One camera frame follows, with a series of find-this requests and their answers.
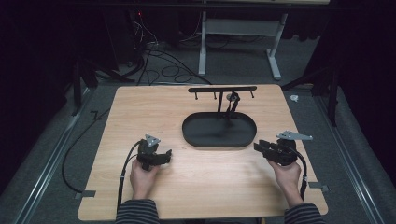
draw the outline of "handheld controller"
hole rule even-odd
[[[172,149],[165,154],[157,154],[158,143],[161,140],[146,134],[146,140],[142,139],[137,149],[137,160],[142,163],[142,169],[149,171],[150,166],[166,164],[171,160]]]
[[[297,160],[296,142],[294,140],[312,140],[312,136],[285,131],[277,135],[276,143],[259,140],[254,144],[254,149],[259,151],[264,158],[274,161],[282,166],[290,165]]]

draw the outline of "black cable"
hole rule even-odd
[[[150,56],[150,53],[151,53],[152,49],[153,49],[153,46],[152,46],[152,47],[149,49],[149,51],[148,51],[148,55],[147,55],[147,57],[146,57],[145,66],[144,66],[144,68],[143,68],[142,73],[140,73],[140,77],[139,77],[139,79],[138,79],[137,82],[136,82],[136,86],[138,86],[138,85],[140,84],[140,82],[142,81],[142,76],[143,76],[143,74],[146,72],[146,69],[147,69],[148,64],[149,64],[149,56]]]
[[[114,79],[117,79],[119,81],[122,82],[134,82],[134,79],[129,79],[127,77],[123,77],[120,74],[114,72],[113,70],[109,70],[105,67],[103,67],[102,65],[100,65],[99,63],[95,63],[91,60],[88,59],[84,59],[84,58],[80,58],[82,62],[84,62],[85,64],[91,66],[92,68],[96,69],[96,70],[101,70],[104,73],[106,73],[107,75],[113,77]]]
[[[191,74],[193,77],[198,77],[198,78],[201,79],[203,82],[205,82],[205,83],[207,83],[207,84],[209,84],[209,85],[212,85],[212,83],[211,83],[210,81],[208,81],[207,79],[205,79],[205,78],[203,78],[203,77],[200,77],[200,76],[196,75],[193,71],[190,70],[190,68],[189,68],[186,64],[184,64],[183,62],[181,62],[181,61],[180,61],[179,59],[177,59],[175,56],[173,56],[173,55],[171,55],[171,54],[169,54],[169,53],[160,51],[160,50],[153,50],[152,52],[160,52],[160,53],[163,54],[163,55],[166,55],[166,56],[171,57],[172,59],[174,59],[174,60],[176,60],[178,63],[180,63],[180,64],[184,67],[184,69],[187,70],[187,71],[189,72],[189,74]]]
[[[199,45],[201,45],[201,40],[200,39],[196,39],[197,37],[199,37],[200,35],[198,35],[198,36],[196,36],[196,37],[194,37],[194,38],[191,38],[191,39],[189,39],[189,40],[185,40],[185,41],[182,41],[182,42],[179,42],[181,45],[184,45],[184,46],[187,46],[187,47],[196,47],[196,46],[199,46]]]
[[[304,200],[305,189],[306,189],[307,182],[308,182],[308,177],[307,177],[307,175],[306,175],[306,172],[307,172],[307,171],[306,171],[306,162],[305,162],[305,159],[304,159],[303,155],[301,155],[301,153],[298,152],[297,150],[295,150],[294,148],[289,147],[289,146],[285,146],[285,145],[283,145],[283,147],[286,147],[288,150],[290,150],[291,152],[293,152],[294,154],[296,154],[297,157],[300,158],[301,162],[303,163],[303,182],[301,183],[301,187],[300,187],[300,196],[301,196],[301,198]]]
[[[209,45],[209,38],[208,38],[208,40],[206,41],[206,46],[208,47],[208,48],[210,48],[210,49],[223,49],[223,48],[225,48],[229,43],[230,43],[230,37],[229,36],[225,36],[225,43],[223,44],[223,45],[221,45],[221,46],[219,46],[219,47],[213,47],[213,46],[210,46]]]
[[[198,22],[197,22],[197,25],[196,25],[195,30],[194,30],[194,32],[192,33],[192,35],[190,35],[190,37],[188,37],[188,38],[186,38],[186,39],[179,40],[179,41],[178,41],[179,43],[183,43],[183,42],[185,42],[185,41],[189,41],[189,40],[194,39],[194,38],[196,38],[196,37],[198,37],[198,36],[201,36],[201,35],[197,35],[197,32],[198,32],[198,29],[199,29],[199,27],[200,27],[200,25],[201,25],[202,14],[203,14],[202,12],[199,13]]]
[[[129,76],[131,76],[131,75],[134,75],[134,74],[136,74],[140,69],[142,69],[142,68],[144,67],[144,65],[145,65],[145,60],[143,59],[143,56],[140,56],[140,57],[139,57],[139,60],[137,61],[136,67],[135,67],[132,71],[127,72],[126,74],[124,74],[124,75],[122,75],[122,76],[123,76],[123,77],[129,77]]]
[[[97,120],[99,120],[102,116],[104,116],[108,111],[110,110],[110,108],[109,109],[107,109],[105,112],[103,112],[99,117],[97,117],[80,135],[79,135],[79,137],[73,142],[73,144],[67,149],[67,151],[66,151],[66,153],[65,153],[65,155],[64,155],[64,159],[63,159],[63,161],[62,161],[62,179],[63,179],[63,181],[64,181],[64,183],[66,184],[66,186],[67,187],[69,187],[71,190],[73,190],[73,191],[75,191],[76,193],[82,193],[82,191],[83,190],[81,190],[81,189],[77,189],[77,188],[75,188],[75,187],[73,187],[68,181],[67,181],[67,179],[66,179],[66,176],[65,176],[65,174],[64,174],[64,166],[65,166],[65,164],[66,164],[66,159],[67,159],[67,156],[69,155],[69,153],[70,153],[70,151],[71,151],[71,149],[73,148],[73,146],[78,142],[78,140],[82,137],[82,135],[84,135],[84,133],[85,132],[87,132],[91,127],[92,127],[92,125],[97,121]]]
[[[155,73],[157,75],[152,81],[149,80],[149,72]],[[148,85],[149,86],[151,86],[156,80],[158,80],[158,78],[160,78],[160,74],[155,70],[147,70],[146,74],[148,75]]]
[[[254,38],[252,38],[251,40],[242,40],[242,39],[237,39],[237,38],[233,38],[234,36],[237,35],[232,35],[230,37],[230,42],[235,42],[235,43],[254,43],[256,41],[262,40],[265,38],[264,35],[255,35]]]
[[[125,163],[122,167],[122,171],[121,171],[121,176],[120,176],[120,184],[119,184],[119,197],[117,200],[117,211],[119,211],[120,205],[121,205],[121,200],[122,200],[122,189],[123,189],[123,181],[125,178],[125,172],[126,172],[126,166],[128,165],[129,161],[131,160],[131,158],[133,158],[134,156],[131,157],[132,152],[134,151],[134,148],[137,147],[138,145],[140,145],[142,143],[142,140],[136,142],[134,144],[134,146],[131,148],[131,150],[128,153],[128,156],[126,157]]]
[[[174,74],[172,74],[172,75],[166,75],[164,70],[167,69],[167,68],[176,68],[177,71]],[[187,72],[187,74],[180,74],[180,70],[184,70],[185,72]],[[189,73],[189,71],[187,69],[177,66],[177,64],[166,66],[165,68],[163,68],[161,73],[162,73],[162,75],[164,77],[173,77],[174,81],[176,83],[185,83],[185,82],[188,82],[188,81],[190,81],[192,79],[192,74]],[[180,80],[182,77],[185,77],[185,76],[187,76],[187,79]]]

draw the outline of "wooden table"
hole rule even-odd
[[[285,130],[298,132],[280,87],[256,86],[254,98],[248,91],[238,92],[241,101],[236,108],[255,120],[254,142],[259,139],[275,142],[276,135]],[[95,195],[82,199],[79,219],[115,219],[122,165],[130,148],[146,133],[162,140],[159,154],[173,150],[171,162],[162,166],[150,195],[157,203],[160,218],[283,216],[286,200],[276,184],[273,169],[253,149],[253,143],[242,148],[198,148],[184,140],[183,120],[195,112],[217,111],[218,106],[212,93],[198,93],[195,100],[194,94],[188,93],[190,87],[118,89],[86,187],[94,190]],[[227,106],[225,100],[221,111]],[[305,134],[315,139],[314,133]],[[302,141],[296,142],[307,162],[308,180],[316,182]],[[124,182],[123,201],[132,198],[128,180]],[[308,187],[305,201],[316,204],[321,214],[328,211],[320,189]]]

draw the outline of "person's arm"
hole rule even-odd
[[[150,171],[142,169],[140,162],[132,162],[130,181],[134,190],[132,200],[123,203],[118,212],[116,223],[159,224],[157,206],[149,199],[149,193],[154,185],[155,176],[160,166],[154,166]]]
[[[289,209],[285,212],[285,223],[325,223],[317,207],[312,203],[304,203],[298,190],[301,167],[297,162],[281,166],[268,161],[275,171],[276,183],[280,186],[288,202]]]

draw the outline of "desk leg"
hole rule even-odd
[[[202,33],[201,33],[201,51],[199,53],[199,70],[198,75],[204,77],[206,74],[206,12],[202,12]]]
[[[94,74],[94,71],[87,66],[81,59],[76,60],[73,67],[73,89],[74,89],[74,101],[76,110],[73,112],[75,116],[82,107],[82,92],[81,92],[81,79],[84,81],[88,88],[96,88],[98,86],[98,80]]]
[[[273,77],[275,80],[281,79],[279,68],[277,67],[277,63],[276,63],[276,59],[275,59],[275,53],[276,53],[277,46],[279,45],[280,37],[282,36],[287,17],[288,17],[288,14],[282,14],[282,18],[280,19],[279,25],[277,26],[274,45],[273,45],[272,49],[267,50],[268,62],[270,63]]]

